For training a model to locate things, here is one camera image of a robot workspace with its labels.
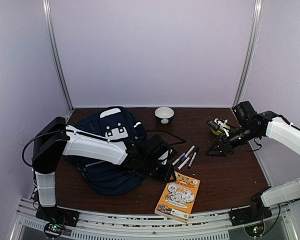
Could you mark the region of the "orange cartoon paperback book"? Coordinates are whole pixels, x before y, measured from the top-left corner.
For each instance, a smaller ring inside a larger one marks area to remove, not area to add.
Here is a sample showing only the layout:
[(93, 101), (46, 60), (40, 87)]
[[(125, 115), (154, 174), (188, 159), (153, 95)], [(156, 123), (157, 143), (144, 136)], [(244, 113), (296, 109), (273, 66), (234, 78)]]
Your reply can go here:
[(154, 213), (187, 223), (193, 210), (201, 181), (175, 172), (176, 180), (166, 184)]

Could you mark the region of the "navy blue student backpack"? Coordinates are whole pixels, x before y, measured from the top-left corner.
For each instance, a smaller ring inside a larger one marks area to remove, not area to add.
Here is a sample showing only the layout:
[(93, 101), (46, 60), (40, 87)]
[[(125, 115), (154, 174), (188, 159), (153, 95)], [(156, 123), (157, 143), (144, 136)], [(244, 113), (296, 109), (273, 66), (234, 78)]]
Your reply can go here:
[[(81, 119), (75, 128), (113, 140), (129, 137), (134, 142), (147, 140), (143, 124), (122, 106), (108, 107)], [(145, 177), (120, 165), (88, 157), (73, 156), (74, 165), (88, 186), (98, 195), (114, 197), (138, 187)]]

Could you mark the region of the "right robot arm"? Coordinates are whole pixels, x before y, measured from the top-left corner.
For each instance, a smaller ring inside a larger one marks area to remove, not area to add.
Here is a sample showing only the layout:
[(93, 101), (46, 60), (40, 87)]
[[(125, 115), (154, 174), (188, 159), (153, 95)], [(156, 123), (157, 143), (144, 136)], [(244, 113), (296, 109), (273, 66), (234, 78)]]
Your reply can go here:
[(257, 112), (249, 101), (231, 111), (238, 126), (216, 136), (205, 155), (229, 157), (252, 148), (268, 185), (250, 198), (248, 219), (256, 221), (272, 207), (300, 202), (300, 128), (282, 114)]

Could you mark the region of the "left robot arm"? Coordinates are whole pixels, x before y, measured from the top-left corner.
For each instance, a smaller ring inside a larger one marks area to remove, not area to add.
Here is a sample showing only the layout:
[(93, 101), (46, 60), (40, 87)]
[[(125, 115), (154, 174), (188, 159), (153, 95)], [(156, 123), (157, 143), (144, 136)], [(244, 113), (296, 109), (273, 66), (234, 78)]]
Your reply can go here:
[(142, 176), (171, 183), (177, 177), (172, 164), (163, 162), (171, 154), (171, 146), (159, 135), (149, 141), (139, 141), (132, 136), (112, 139), (72, 125), (63, 117), (56, 117), (25, 147), (33, 144), (32, 163), (34, 185), (38, 190), (38, 204), (51, 222), (62, 218), (56, 205), (55, 174), (62, 156), (88, 158), (110, 163), (140, 173)]

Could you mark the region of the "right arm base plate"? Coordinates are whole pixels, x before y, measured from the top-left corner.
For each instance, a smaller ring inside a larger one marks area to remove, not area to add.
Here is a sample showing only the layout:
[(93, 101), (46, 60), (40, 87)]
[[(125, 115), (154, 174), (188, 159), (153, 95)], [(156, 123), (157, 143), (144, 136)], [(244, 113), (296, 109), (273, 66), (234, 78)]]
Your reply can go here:
[(261, 221), (272, 216), (269, 208), (255, 212), (250, 207), (235, 208), (229, 212), (232, 226), (246, 225), (253, 222)]

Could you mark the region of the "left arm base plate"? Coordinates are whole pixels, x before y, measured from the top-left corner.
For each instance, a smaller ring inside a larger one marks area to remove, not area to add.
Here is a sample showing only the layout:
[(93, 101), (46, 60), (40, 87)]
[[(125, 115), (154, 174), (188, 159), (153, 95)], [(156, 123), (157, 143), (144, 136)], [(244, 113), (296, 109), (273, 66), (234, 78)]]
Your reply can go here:
[(79, 219), (79, 215), (80, 213), (76, 210), (57, 207), (57, 208), (44, 208), (43, 210), (37, 210), (35, 217), (50, 222), (52, 224), (76, 227)]

